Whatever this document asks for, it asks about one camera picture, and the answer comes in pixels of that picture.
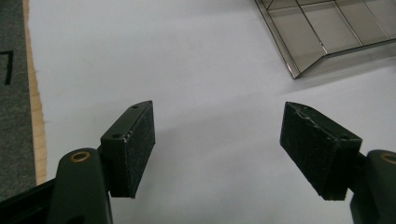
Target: gray carpet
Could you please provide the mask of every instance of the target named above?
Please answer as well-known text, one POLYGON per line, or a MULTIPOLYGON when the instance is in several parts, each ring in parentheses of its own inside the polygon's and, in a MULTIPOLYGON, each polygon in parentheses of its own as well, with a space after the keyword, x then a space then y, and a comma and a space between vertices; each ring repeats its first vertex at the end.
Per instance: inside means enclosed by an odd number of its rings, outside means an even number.
POLYGON ((35 186, 22 0, 0 0, 0 52, 3 52, 0 54, 0 201, 3 201, 35 186))

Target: white tabletop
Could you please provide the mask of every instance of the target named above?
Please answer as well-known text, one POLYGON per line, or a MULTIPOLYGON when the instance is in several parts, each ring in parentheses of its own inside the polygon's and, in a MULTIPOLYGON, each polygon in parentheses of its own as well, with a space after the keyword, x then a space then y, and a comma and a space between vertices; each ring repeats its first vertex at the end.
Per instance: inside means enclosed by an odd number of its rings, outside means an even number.
POLYGON ((293 80, 253 0, 40 0, 29 27, 48 179, 59 159, 152 100, 156 142, 137 198, 115 223, 352 223, 284 149, 286 101, 396 151, 396 58, 293 80))

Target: carpeted floor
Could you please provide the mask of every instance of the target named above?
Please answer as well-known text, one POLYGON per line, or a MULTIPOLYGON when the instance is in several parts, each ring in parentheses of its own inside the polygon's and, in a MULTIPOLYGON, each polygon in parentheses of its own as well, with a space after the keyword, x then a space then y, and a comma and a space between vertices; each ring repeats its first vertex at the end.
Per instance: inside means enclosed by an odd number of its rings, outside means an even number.
POLYGON ((35 186, 22 0, 0 1, 0 52, 4 52, 0 55, 0 201, 3 201, 35 186))

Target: white table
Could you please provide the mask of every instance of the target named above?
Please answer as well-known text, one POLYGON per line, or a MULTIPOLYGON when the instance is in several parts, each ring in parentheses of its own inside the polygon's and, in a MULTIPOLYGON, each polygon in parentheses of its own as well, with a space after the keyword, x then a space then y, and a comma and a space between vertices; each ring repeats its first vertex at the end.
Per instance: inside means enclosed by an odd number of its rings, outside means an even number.
POLYGON ((40 0, 29 26, 48 179, 130 105, 153 100, 157 144, 115 223, 352 223, 278 143, 286 101, 396 151, 396 58, 293 80, 253 0, 40 0))

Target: white surface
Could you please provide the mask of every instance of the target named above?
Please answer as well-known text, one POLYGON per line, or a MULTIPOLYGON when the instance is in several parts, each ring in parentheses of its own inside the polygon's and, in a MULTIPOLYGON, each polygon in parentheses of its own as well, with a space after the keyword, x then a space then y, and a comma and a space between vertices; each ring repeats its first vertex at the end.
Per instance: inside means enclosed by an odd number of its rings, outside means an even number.
POLYGON ((396 59, 292 80, 253 0, 30 2, 48 179, 129 106, 153 100, 157 144, 115 223, 352 223, 279 145, 286 101, 396 148, 396 59))

